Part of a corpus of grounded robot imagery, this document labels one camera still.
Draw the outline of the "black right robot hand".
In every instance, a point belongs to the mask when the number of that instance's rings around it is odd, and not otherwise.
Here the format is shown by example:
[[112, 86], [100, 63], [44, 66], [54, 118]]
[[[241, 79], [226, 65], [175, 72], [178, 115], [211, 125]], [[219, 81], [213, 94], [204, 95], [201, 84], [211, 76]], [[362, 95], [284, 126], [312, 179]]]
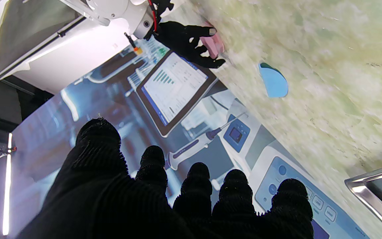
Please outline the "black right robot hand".
[[209, 56], [202, 56], [207, 52], [206, 46], [199, 46], [201, 37], [211, 37], [217, 33], [216, 28], [209, 26], [182, 25], [179, 22], [168, 21], [159, 23], [154, 38], [161, 44], [168, 47], [178, 56], [188, 62], [200, 65], [209, 69], [221, 67], [225, 59], [212, 59]]

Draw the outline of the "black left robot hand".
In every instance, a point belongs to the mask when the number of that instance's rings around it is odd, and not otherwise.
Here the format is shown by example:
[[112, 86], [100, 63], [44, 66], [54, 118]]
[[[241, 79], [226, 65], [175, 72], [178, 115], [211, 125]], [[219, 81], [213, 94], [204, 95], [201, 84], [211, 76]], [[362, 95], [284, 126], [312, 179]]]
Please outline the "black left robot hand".
[[257, 214], [246, 175], [227, 173], [211, 205], [208, 167], [191, 166], [171, 207], [158, 146], [148, 147], [136, 177], [120, 151], [121, 137], [104, 118], [79, 131], [40, 212], [17, 239], [312, 239], [313, 211], [306, 187], [286, 179], [271, 209]]

